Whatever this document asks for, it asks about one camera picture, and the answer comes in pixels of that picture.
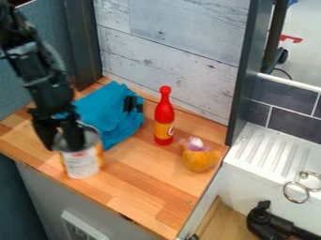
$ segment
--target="metal ring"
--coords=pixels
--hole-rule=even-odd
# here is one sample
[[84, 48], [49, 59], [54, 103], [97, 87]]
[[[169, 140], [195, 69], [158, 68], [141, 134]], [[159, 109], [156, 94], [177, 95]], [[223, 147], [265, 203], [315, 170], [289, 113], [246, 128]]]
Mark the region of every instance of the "metal ring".
[[[313, 176], [313, 177], [316, 177], [321, 182], [321, 175], [319, 175], [316, 172], [301, 171], [301, 172], [299, 172], [298, 176], [301, 179], [308, 179], [309, 176]], [[321, 191], [321, 187], [320, 188], [309, 188], [309, 187], [306, 187], [306, 188], [311, 192]]]
[[[288, 186], [290, 186], [290, 185], [294, 185], [294, 186], [297, 186], [297, 187], [302, 188], [302, 189], [305, 191], [307, 197], [306, 197], [305, 199], [303, 199], [303, 200], [295, 200], [295, 199], [291, 198], [291, 197], [290, 197], [289, 195], [287, 195], [287, 193], [286, 193], [286, 189], [287, 189]], [[284, 197], [285, 197], [288, 201], [291, 201], [292, 203], [305, 203], [305, 202], [307, 202], [308, 199], [310, 198], [310, 192], [309, 192], [308, 188], [305, 187], [304, 185], [302, 185], [301, 183], [297, 183], [297, 182], [288, 182], [287, 184], [285, 184], [285, 185], [283, 186], [283, 195], [284, 195]]]

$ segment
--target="red bottle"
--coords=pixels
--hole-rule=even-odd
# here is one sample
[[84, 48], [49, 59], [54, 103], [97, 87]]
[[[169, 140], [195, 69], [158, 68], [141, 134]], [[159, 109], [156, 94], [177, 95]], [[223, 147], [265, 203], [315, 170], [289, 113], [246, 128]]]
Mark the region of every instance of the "red bottle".
[[174, 108], [170, 102], [169, 95], [171, 87], [160, 88], [161, 99], [155, 109], [154, 140], [159, 145], [171, 144], [174, 137]]

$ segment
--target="bottle label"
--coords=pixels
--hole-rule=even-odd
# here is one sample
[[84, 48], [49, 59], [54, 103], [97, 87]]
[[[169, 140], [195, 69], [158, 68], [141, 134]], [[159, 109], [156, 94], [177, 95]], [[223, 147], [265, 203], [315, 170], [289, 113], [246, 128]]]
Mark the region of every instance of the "bottle label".
[[75, 153], [62, 152], [64, 165], [70, 178], [81, 179], [99, 171], [103, 165], [100, 142], [83, 151]]
[[175, 132], [174, 129], [174, 124], [162, 124], [157, 121], [155, 121], [155, 126], [154, 126], [154, 135], [158, 139], [166, 140], [170, 139], [173, 137]]

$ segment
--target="bottle cap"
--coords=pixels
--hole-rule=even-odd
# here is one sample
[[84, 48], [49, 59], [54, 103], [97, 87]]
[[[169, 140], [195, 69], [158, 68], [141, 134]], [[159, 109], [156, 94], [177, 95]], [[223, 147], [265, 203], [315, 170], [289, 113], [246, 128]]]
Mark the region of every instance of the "bottle cap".
[[160, 92], [162, 94], [170, 94], [172, 92], [172, 89], [170, 86], [164, 85], [160, 88]]

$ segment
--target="gray tile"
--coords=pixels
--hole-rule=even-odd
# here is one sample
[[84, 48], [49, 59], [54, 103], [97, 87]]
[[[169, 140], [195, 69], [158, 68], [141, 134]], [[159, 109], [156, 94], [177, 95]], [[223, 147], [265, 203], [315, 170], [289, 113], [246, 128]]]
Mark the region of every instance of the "gray tile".
[[273, 108], [268, 127], [301, 139], [321, 143], [321, 120], [309, 116]]
[[271, 107], [259, 102], [251, 102], [248, 121], [265, 127], [268, 120], [268, 112]]
[[257, 79], [252, 98], [296, 112], [311, 114], [317, 93], [278, 82]]

